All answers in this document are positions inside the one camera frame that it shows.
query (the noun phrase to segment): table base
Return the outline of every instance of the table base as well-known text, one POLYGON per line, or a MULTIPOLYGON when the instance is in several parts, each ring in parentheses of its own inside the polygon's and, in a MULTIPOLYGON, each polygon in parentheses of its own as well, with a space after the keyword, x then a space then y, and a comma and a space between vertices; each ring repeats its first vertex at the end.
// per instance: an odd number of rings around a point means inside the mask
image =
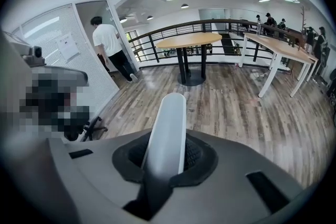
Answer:
POLYGON ((197 86, 205 81, 205 78, 201 77, 201 73, 200 70, 189 69, 189 74, 185 76, 185 83, 182 83, 181 74, 178 74, 177 80, 180 84, 185 86, 197 86))

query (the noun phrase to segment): wooden handrail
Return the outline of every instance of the wooden handrail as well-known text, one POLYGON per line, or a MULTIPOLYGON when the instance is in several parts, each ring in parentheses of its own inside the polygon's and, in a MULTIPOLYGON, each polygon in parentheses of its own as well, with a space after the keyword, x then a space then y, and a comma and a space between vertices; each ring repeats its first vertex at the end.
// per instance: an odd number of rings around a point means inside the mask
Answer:
MULTIPOLYGON (((169 25, 169 26, 166 26, 166 27, 163 27, 163 28, 160 28, 160 29, 157 29, 157 30, 154 30, 154 31, 151 31, 151 32, 148 32, 146 34, 143 34, 141 36, 138 36, 136 38, 133 38, 133 39, 130 39, 129 40, 129 43, 135 41, 135 40, 138 40, 140 38, 144 38, 144 37, 147 37, 149 35, 153 35, 153 34, 157 34, 159 32, 162 32, 162 31, 166 31, 166 30, 170 30, 170 29, 174 29, 174 28, 178 28, 178 27, 183 27, 183 26, 188 26, 188 25, 196 25, 196 24, 209 24, 209 23, 221 23, 221 24, 224 24, 224 23, 234 23, 234 24, 245 24, 245 25, 254 25, 254 26, 257 26, 258 23, 256 22, 250 22, 250 21, 246 21, 246 20, 234 20, 234 19, 208 19, 208 20, 195 20, 195 21, 192 21, 192 22, 187 22, 187 23, 181 23, 181 24, 177 24, 177 25, 169 25)), ((267 29, 270 29, 272 31, 277 31, 279 33, 283 33, 283 34, 286 34, 286 35, 290 35, 292 36, 290 33, 288 33, 287 31, 284 31, 284 30, 281 30, 279 28, 275 28, 275 27, 272 27, 272 26, 269 26, 269 25, 264 25, 262 24, 261 25, 263 28, 267 28, 267 29)))

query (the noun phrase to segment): white t-shirt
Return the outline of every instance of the white t-shirt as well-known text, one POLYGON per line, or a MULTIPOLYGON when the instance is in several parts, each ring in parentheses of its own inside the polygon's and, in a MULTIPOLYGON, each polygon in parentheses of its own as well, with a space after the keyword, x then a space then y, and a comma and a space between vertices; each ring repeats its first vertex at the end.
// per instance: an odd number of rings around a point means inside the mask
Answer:
POLYGON ((116 34, 118 34, 118 31, 113 25, 98 25, 92 34, 93 43, 95 46, 103 44, 106 56, 112 56, 121 51, 116 34))

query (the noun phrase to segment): window blinds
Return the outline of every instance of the window blinds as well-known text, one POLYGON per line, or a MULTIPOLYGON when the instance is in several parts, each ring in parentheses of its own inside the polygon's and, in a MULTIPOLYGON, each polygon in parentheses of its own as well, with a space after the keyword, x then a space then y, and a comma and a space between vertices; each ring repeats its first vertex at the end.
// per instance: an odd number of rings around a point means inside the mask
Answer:
POLYGON ((88 74, 90 112, 96 115, 118 91, 117 85, 97 61, 86 42, 72 5, 62 6, 41 14, 22 25, 23 38, 31 45, 42 47, 47 65, 78 69, 88 74), (68 62, 58 49, 56 38, 71 33, 80 54, 68 62))

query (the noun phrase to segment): long table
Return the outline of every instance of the long table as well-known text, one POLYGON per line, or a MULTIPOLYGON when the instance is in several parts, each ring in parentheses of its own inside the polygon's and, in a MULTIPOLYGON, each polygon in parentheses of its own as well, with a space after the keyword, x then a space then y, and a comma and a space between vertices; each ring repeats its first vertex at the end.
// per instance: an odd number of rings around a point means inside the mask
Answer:
MULTIPOLYGON (((314 73, 316 64, 317 64, 317 62, 319 61, 319 59, 316 58, 314 55, 307 53, 307 52, 306 52, 305 50, 303 50, 303 49, 301 50, 301 52, 304 53, 305 55, 307 55, 307 57, 308 57, 310 60, 312 60, 312 61, 314 62, 313 67, 312 67, 312 69, 311 69, 311 71, 310 71, 310 73, 309 73, 309 75, 308 75, 308 77, 307 77, 307 81, 309 81, 310 78, 311 78, 311 76, 312 76, 313 73, 314 73)), ((300 80, 300 78, 301 78, 303 72, 305 71, 305 68, 307 68, 307 65, 304 64, 304 65, 302 66, 302 69, 301 69, 301 71, 300 71, 299 76, 297 77, 298 80, 300 80)))
POLYGON ((272 83, 272 80, 280 66, 280 62, 282 57, 285 58, 289 58, 292 59, 294 61, 298 61, 298 62, 302 62, 303 63, 303 71, 302 74, 300 76, 300 79, 298 81, 298 83, 296 84, 295 88, 293 89, 293 91, 291 92, 290 96, 293 97, 295 95, 295 93, 298 91, 298 89, 300 88, 301 84, 304 81, 304 78, 307 76, 307 73, 309 71, 309 68, 311 66, 311 64, 313 63, 313 61, 308 57, 307 54, 305 54, 302 51, 299 51, 296 48, 293 48, 292 46, 289 46, 286 42, 275 39, 275 38, 271 38, 271 37, 265 37, 265 36, 259 36, 256 34, 250 34, 250 33, 245 33, 244 36, 244 42, 243 42, 243 51, 241 53, 241 58, 240 58, 240 63, 239 63, 239 67, 243 66, 243 62, 244 62, 244 56, 246 53, 246 46, 247 46, 247 39, 251 39, 254 40, 255 42, 258 42, 259 44, 263 45, 264 47, 268 48, 269 50, 273 51, 274 56, 273 59, 271 61, 270 67, 271 67, 271 72, 264 84, 264 86, 262 87, 260 93, 259 93, 259 97, 262 98, 265 94, 265 92, 267 91, 268 87, 270 86, 270 84, 272 83))

